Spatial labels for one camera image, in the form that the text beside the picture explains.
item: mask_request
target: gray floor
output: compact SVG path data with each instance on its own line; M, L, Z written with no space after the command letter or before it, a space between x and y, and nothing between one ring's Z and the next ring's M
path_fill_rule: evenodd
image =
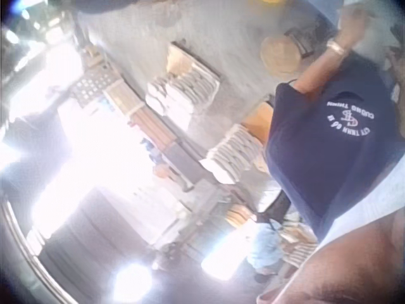
M165 73L168 45L181 43L221 77L221 88L204 115L195 116L185 136L203 154L234 123L242 121L282 80L272 77L260 59L269 35L313 22L305 1L285 9L260 0L143 0L100 15L80 15L93 43L124 70L134 89ZM273 184L256 170L246 172L241 186L257 203Z

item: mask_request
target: wooden board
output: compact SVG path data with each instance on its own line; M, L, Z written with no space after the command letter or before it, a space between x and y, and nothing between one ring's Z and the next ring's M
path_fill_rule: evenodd
M261 103L243 122L249 132L266 145L270 133L273 108L267 103Z
M181 75L187 73L191 70L192 66L196 65L204 72L210 74L215 80L220 82L219 76L208 68L206 65L202 64L197 58L189 54L186 50L178 47L176 44L171 43L169 45L167 66L166 71L174 75Z

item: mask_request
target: stack of ceramic tiles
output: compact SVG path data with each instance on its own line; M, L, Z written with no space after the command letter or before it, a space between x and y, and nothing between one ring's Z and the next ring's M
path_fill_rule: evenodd
M175 77L167 74L147 85L146 103L160 115L169 108L181 108L188 114L201 113L210 106L219 82L197 66Z
M245 127L234 125L200 163L218 182L235 184L240 181L243 171L250 170L262 150L263 145Z

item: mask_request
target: wooden plank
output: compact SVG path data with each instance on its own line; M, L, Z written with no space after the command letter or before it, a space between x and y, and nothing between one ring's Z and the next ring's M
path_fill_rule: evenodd
M265 145L270 133L272 118L273 108L267 103L261 103L258 108L242 122L242 125Z

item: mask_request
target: bracelet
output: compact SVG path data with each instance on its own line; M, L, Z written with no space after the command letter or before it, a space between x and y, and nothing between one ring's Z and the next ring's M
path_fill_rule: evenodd
M344 56L346 54L346 50L338 45L335 41L329 40L327 43L327 47L331 50L335 51L335 53Z

